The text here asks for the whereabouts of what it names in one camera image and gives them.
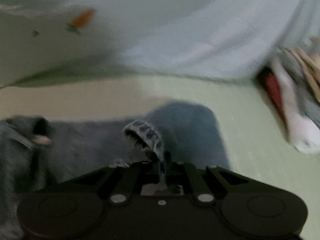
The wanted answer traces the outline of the blue denim jeans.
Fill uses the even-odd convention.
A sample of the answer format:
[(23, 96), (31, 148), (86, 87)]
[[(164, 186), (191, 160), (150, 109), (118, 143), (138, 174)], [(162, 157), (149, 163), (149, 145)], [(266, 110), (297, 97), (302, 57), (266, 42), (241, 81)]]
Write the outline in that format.
[(21, 239), (16, 209), (27, 194), (94, 170), (139, 161), (229, 168), (214, 113), (173, 101), (147, 115), (115, 121), (1, 120), (1, 239)]

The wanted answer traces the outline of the light carrot print curtain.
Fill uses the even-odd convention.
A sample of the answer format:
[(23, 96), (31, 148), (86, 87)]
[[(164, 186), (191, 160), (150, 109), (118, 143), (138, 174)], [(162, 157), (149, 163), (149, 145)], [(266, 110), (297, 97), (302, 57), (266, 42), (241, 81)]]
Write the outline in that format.
[(1, 84), (159, 73), (242, 80), (319, 33), (319, 0), (1, 0)]

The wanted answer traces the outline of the white folded garment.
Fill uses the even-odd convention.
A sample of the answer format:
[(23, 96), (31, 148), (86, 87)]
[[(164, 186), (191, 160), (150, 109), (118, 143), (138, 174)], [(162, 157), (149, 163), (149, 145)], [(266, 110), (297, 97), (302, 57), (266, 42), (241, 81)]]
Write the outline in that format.
[(271, 69), (280, 87), (288, 142), (299, 152), (319, 154), (319, 128), (299, 112), (295, 83), (283, 68), (279, 57), (271, 60)]

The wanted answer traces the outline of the striped folded garment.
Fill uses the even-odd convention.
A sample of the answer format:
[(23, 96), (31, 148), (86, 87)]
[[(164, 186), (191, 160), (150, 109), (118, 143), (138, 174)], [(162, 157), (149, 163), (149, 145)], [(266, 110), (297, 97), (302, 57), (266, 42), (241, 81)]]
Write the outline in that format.
[(319, 126), (319, 36), (306, 49), (284, 48), (285, 69), (296, 86), (298, 109)]

